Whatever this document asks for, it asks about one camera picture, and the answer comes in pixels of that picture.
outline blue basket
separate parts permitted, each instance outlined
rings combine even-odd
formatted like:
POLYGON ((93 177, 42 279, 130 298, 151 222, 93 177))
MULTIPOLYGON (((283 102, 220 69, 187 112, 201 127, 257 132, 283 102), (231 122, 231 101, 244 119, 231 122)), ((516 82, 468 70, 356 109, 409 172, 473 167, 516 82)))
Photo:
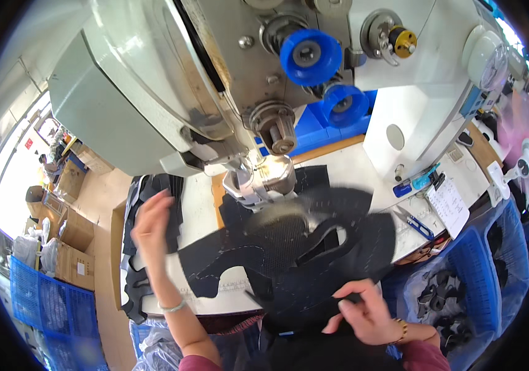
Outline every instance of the blue basket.
POLYGON ((13 256, 9 263, 13 316, 27 325, 42 330, 38 272, 13 256))
POLYGON ((13 256, 10 281, 16 319, 45 334, 99 339, 94 293, 47 277, 13 256))
POLYGON ((133 321, 129 321, 129 331, 130 337, 133 340, 133 348, 135 349, 135 356, 137 359, 141 358, 143 352, 139 348, 139 345, 149 336, 151 331, 151 326, 147 325, 137 325, 133 321))
MULTIPOLYGON (((524 296, 528 292, 529 261, 520 213, 513 198, 503 200, 495 208, 470 222, 470 225, 478 229, 488 252, 490 249, 487 233, 495 222, 502 228, 503 238, 501 249, 493 256, 493 259, 506 262, 508 270, 508 281, 501 289, 501 327, 495 336, 498 338, 518 314, 524 296)), ((500 290, 498 281, 495 282, 497 290, 500 290)))
POLYGON ((418 264, 394 270, 382 280, 382 293, 393 316, 409 322, 417 319, 417 298, 410 293, 414 279, 445 262, 462 282, 466 283, 464 304, 473 325, 474 338, 448 354, 453 371, 466 370, 501 329, 501 297, 491 252, 482 243, 475 227, 465 229, 438 256, 418 264))
POLYGON ((44 334, 53 370, 108 371, 97 339, 44 334))

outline gold bracelet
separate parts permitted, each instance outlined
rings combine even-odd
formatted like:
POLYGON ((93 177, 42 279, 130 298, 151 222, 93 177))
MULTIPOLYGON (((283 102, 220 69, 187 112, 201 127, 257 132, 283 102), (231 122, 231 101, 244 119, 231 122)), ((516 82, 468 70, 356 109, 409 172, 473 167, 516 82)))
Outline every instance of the gold bracelet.
POLYGON ((392 343, 389 343, 388 345, 395 345, 395 344, 399 344, 402 340, 404 340, 404 337, 407 336, 407 323, 404 322, 402 319, 400 318, 395 318, 394 319, 396 322, 400 323, 400 325, 403 327, 403 335, 400 337, 400 339, 398 339, 397 341, 394 341, 392 343))

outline silver bracelet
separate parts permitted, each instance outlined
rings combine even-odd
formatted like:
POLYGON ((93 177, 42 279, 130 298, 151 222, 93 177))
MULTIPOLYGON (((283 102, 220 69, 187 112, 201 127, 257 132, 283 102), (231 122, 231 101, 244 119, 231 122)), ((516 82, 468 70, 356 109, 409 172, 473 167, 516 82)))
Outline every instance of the silver bracelet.
POLYGON ((186 305, 186 301, 184 300, 184 298, 182 298, 182 301, 180 302, 180 304, 178 304, 177 306, 173 308, 164 308, 161 306, 160 302, 158 302, 157 305, 161 309, 162 313, 173 313, 173 312, 177 312, 178 310, 182 309, 182 307, 186 305))

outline white table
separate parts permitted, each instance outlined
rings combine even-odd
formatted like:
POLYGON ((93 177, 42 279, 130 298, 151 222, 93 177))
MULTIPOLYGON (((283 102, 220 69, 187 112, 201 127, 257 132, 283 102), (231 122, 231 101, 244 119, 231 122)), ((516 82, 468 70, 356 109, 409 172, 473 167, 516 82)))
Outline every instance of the white table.
MULTIPOLYGON (((461 146, 459 149, 463 153, 462 159, 453 163, 448 155, 444 155, 440 159, 441 165, 438 170, 445 172, 448 177, 454 180, 464 203, 470 207, 487 189, 489 183, 468 150, 461 146)), ((390 212, 394 205, 398 204, 428 226, 434 235, 437 236, 444 231, 444 225, 421 195, 416 196, 412 192, 404 199, 394 196, 391 186, 387 186, 385 182, 379 179, 365 154, 362 143, 307 160, 296 167, 313 165, 328 165, 328 180, 332 186, 351 186, 373 192, 371 211, 390 212)), ((182 213, 184 223, 180 230, 180 248, 184 248, 218 229, 210 177, 205 174, 197 174, 185 180, 182 213)), ((416 251, 427 240, 394 215, 393 218, 397 229, 394 262, 416 251)), ((213 299, 208 299, 194 296, 182 271, 178 254, 169 255, 166 264, 172 282, 178 287, 196 314, 213 315, 260 308, 244 293, 245 290, 251 290, 251 288, 246 277, 246 271, 242 267, 234 267, 225 271, 219 281, 218 295, 213 299)), ((137 255, 133 260, 133 267, 140 269, 143 266, 145 264, 137 255)), ((123 274, 121 271, 121 298, 123 303, 127 301, 127 295, 124 293, 125 275, 126 273, 123 274)), ((154 296, 143 298, 142 310, 146 313, 161 313, 154 296)))

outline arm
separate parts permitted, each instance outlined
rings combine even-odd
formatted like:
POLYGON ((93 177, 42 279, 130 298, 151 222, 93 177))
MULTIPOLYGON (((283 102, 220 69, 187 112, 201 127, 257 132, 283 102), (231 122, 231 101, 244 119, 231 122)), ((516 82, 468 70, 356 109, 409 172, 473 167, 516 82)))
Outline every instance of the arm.
POLYGON ((422 325, 421 323, 407 322, 407 334, 397 345, 400 347, 401 345, 408 344, 414 340, 425 341, 439 349, 439 334, 434 327, 422 325))
MULTIPOLYGON (((165 229, 170 217, 169 207, 173 203, 174 198, 166 192, 151 197, 139 208, 135 228, 131 231, 133 241, 147 264, 151 288, 163 308, 176 307, 182 301, 165 271, 165 229)), ((187 305, 164 316, 182 355, 202 356, 221 366, 215 344, 187 305)))

